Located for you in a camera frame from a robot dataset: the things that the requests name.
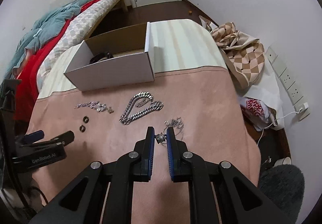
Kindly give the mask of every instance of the white cardboard box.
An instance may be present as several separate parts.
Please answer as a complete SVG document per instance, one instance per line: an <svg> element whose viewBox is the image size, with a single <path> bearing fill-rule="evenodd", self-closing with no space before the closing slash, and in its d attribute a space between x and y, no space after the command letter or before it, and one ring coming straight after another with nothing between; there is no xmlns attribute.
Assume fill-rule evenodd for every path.
<svg viewBox="0 0 322 224"><path fill-rule="evenodd" d="M89 65L101 52L114 58ZM64 75L80 91L154 81L154 44L150 22L84 40Z"/></svg>

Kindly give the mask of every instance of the wooden bed frame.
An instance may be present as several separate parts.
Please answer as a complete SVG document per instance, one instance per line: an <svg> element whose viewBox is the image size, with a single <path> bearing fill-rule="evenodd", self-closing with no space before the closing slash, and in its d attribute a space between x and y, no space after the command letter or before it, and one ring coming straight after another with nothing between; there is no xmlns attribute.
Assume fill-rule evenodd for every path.
<svg viewBox="0 0 322 224"><path fill-rule="evenodd" d="M128 12L128 8L127 8L127 6L125 4L125 1L124 0L116 0L113 3L113 5L97 20L97 22L95 23L95 25L93 25L93 27L91 27L91 29L85 35L84 40L88 39L91 36L91 34L94 32L94 30L97 28L97 26L103 20L103 18L105 18L105 16L107 15L107 13L109 13L113 9L118 9L118 8L122 8L123 12Z"/></svg>

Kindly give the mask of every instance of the dark wood floor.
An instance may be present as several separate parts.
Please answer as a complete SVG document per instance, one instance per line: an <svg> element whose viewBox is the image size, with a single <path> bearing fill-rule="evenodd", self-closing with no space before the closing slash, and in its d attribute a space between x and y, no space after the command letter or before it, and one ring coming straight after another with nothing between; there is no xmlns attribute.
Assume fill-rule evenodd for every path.
<svg viewBox="0 0 322 224"><path fill-rule="evenodd" d="M91 37L111 30L145 22L191 19L198 24L201 24L199 15L212 20L187 0L153 4L134 9L129 7L127 13L124 13L121 9L117 9L106 15L96 30L92 33ZM257 132L246 118L244 118L244 121L249 135L257 142L261 136L261 132ZM264 163L268 156L272 158L271 163L263 164L262 170L272 167L278 159L287 156L290 157L289 146L284 130L265 130L259 147L262 155L262 163Z"/></svg>
<svg viewBox="0 0 322 224"><path fill-rule="evenodd" d="M113 10L106 15L96 30L94 30L91 37L111 30L146 22L191 19L201 24L199 15L210 19L200 9L187 1L158 3L134 9L130 7L128 13L124 13L121 9Z"/></svg>

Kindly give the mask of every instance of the beige checkered fabric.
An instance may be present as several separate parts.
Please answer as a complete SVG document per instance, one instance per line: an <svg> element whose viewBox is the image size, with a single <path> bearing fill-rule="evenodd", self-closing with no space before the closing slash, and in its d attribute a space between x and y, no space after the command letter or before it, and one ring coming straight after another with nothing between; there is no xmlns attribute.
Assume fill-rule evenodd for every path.
<svg viewBox="0 0 322 224"><path fill-rule="evenodd" d="M264 67L264 47L260 40L236 30L233 22L219 26L210 33L241 88L254 83Z"/></svg>

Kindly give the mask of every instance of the gray fluffy rug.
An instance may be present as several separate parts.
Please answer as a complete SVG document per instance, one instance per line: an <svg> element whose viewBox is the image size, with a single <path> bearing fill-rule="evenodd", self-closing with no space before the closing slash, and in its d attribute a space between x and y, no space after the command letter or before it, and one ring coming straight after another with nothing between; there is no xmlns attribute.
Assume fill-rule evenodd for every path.
<svg viewBox="0 0 322 224"><path fill-rule="evenodd" d="M292 222L296 222L304 194L304 176L294 165L280 165L266 170L258 188L275 203Z"/></svg>

